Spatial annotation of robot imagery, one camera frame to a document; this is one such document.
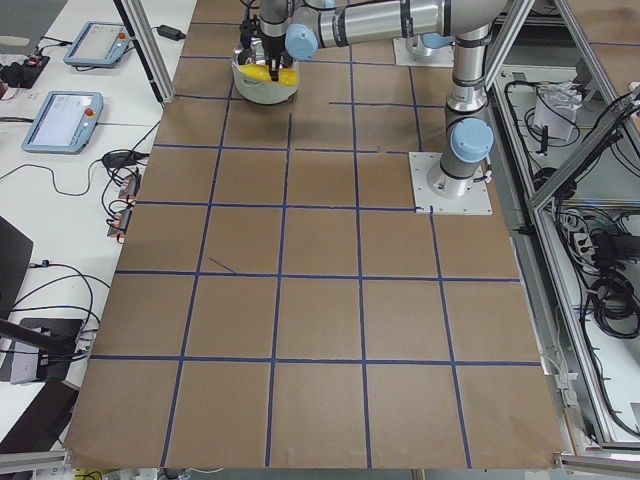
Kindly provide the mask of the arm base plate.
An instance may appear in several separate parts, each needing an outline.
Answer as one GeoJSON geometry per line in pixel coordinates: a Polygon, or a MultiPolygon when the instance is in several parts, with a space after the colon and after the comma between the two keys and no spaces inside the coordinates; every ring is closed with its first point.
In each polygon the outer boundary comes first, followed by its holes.
{"type": "Polygon", "coordinates": [[[488,216],[493,213],[487,184],[471,178],[457,180],[441,169],[439,152],[410,152],[409,165],[415,211],[419,214],[488,216]]]}
{"type": "Polygon", "coordinates": [[[400,66],[451,68],[454,63],[453,37],[437,33],[393,40],[395,63],[400,66]]]}

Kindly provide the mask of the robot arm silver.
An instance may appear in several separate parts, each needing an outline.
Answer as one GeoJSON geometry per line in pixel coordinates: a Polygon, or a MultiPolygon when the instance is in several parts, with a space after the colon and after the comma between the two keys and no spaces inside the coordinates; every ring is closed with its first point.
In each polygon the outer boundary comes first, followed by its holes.
{"type": "Polygon", "coordinates": [[[438,33],[420,34],[409,38],[407,51],[418,58],[435,55],[440,49],[449,47],[454,42],[453,36],[441,36],[438,33]]]}
{"type": "Polygon", "coordinates": [[[494,133],[485,120],[486,54],[503,1],[249,1],[232,59],[236,88],[258,104],[277,104],[298,89],[296,65],[318,50],[403,38],[431,50],[452,47],[452,84],[445,104],[446,149],[427,174],[436,195],[470,192],[489,156],[494,133]]]}

